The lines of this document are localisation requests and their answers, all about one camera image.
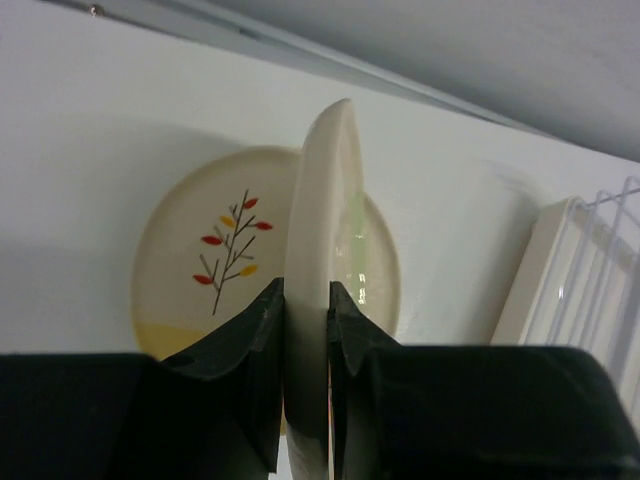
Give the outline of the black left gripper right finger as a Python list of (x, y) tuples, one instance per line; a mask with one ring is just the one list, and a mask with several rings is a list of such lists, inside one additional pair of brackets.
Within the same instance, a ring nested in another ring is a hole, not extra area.
[(635, 479), (614, 386), (566, 347), (403, 346), (330, 286), (338, 479)]

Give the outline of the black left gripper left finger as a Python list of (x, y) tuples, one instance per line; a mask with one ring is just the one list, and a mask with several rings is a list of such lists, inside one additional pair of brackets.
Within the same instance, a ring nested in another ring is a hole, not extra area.
[(277, 469), (284, 282), (158, 361), (1, 359), (5, 479), (265, 479)]

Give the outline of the cream plate green section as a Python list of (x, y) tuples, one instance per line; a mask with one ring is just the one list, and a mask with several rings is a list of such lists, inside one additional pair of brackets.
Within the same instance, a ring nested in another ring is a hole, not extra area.
[(286, 242), (284, 409), (295, 479), (329, 476), (330, 283), (340, 222), (363, 190), (354, 104), (342, 99), (320, 113), (305, 138)]

